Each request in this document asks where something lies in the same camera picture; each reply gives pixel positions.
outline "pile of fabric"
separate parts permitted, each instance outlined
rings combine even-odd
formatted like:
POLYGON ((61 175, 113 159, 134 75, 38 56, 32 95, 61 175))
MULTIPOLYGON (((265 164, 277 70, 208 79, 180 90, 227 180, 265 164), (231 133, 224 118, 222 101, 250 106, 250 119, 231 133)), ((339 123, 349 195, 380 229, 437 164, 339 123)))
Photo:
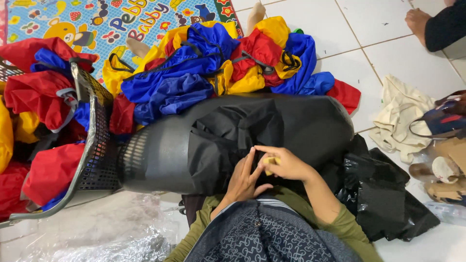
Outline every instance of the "pile of fabric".
POLYGON ((114 104, 120 113, 110 124, 112 132, 128 133, 132 121, 147 125, 212 96, 263 88, 332 96, 352 113, 361 92, 329 72, 312 74, 316 61, 314 39, 291 33, 280 16, 262 20, 243 38, 234 22, 209 21, 170 30, 137 69, 116 55, 105 61, 103 79, 119 101, 114 104))
POLYGON ((88 72, 97 56, 79 54, 60 38, 31 38, 0 47, 24 74, 1 83, 0 221, 11 213, 52 208, 67 192, 87 136, 70 62, 88 72))

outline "gray plastic basket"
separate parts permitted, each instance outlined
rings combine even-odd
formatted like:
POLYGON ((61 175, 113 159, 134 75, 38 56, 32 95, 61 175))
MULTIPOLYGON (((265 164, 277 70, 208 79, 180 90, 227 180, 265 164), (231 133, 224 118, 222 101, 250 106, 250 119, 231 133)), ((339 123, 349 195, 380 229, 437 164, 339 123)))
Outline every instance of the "gray plastic basket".
MULTIPOLYGON (((1 62, 0 80, 24 74, 16 67, 1 62)), ((53 208, 41 213, 11 214, 9 220, 0 223, 5 228, 24 219, 41 219, 54 215, 65 207, 79 205, 112 194, 120 188, 115 170, 117 145, 109 135, 109 120, 113 96, 88 72, 72 62, 77 98, 90 103, 89 131, 84 153, 65 197, 53 208)))

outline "black plastic bag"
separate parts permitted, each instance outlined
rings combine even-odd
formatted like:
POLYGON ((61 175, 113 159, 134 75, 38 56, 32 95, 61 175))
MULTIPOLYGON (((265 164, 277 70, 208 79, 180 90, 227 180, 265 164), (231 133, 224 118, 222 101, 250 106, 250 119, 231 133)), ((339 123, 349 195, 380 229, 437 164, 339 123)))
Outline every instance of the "black plastic bag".
MULTIPOLYGON (((254 145, 283 147, 284 124, 273 99, 220 106, 196 120, 188 146, 194 187, 210 196, 224 193, 236 164, 254 145)), ((252 170, 263 153, 255 154, 252 170)))
POLYGON ((368 151, 356 135, 349 151, 344 156, 343 188, 336 197, 356 216, 369 240, 410 241, 440 224, 406 191, 409 175, 378 148, 368 151))

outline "white tile floor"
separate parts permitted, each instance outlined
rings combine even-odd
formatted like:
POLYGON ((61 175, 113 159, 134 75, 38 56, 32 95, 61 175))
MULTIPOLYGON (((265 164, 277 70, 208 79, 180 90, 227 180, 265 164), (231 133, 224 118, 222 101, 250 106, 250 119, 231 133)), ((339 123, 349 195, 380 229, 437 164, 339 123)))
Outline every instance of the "white tile floor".
MULTIPOLYGON (((246 31, 247 16, 256 0, 231 1, 246 31)), ((362 92, 359 108, 352 114, 355 131, 373 126, 371 121, 380 110, 380 79, 386 74, 393 74, 434 98, 466 89, 466 39, 430 54, 404 23, 410 4, 435 15, 444 7, 443 0, 261 1, 268 17, 281 15, 291 30, 302 28, 314 37, 319 59, 316 72, 329 71, 362 92)), ((369 148, 376 146, 368 131, 361 135, 369 148)), ((407 170, 398 152, 387 155, 407 170)), ((417 180, 411 179, 407 189, 420 201, 429 200, 417 180)), ((162 196, 162 210, 177 207, 179 200, 180 196, 173 193, 162 196)), ((179 223, 178 235, 184 236, 188 231, 186 218, 177 211, 169 214, 179 223)), ((15 261, 24 247, 35 240, 31 236, 36 231, 35 221, 0 230, 0 261, 15 261)), ((466 256, 466 228, 441 224, 410 243, 379 240, 375 246, 385 262, 461 262, 466 256)))

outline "play mat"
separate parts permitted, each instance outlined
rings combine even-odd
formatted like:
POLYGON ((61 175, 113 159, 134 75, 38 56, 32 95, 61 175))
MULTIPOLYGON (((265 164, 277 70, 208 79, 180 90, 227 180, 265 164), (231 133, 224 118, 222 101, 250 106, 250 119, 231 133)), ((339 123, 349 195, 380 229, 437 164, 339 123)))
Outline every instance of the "play mat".
POLYGON ((127 37, 152 46, 176 27, 237 21, 230 0, 0 0, 0 16, 2 43, 58 36, 76 52, 97 54, 93 75, 101 83, 103 61, 111 53, 138 64, 126 48, 127 37))

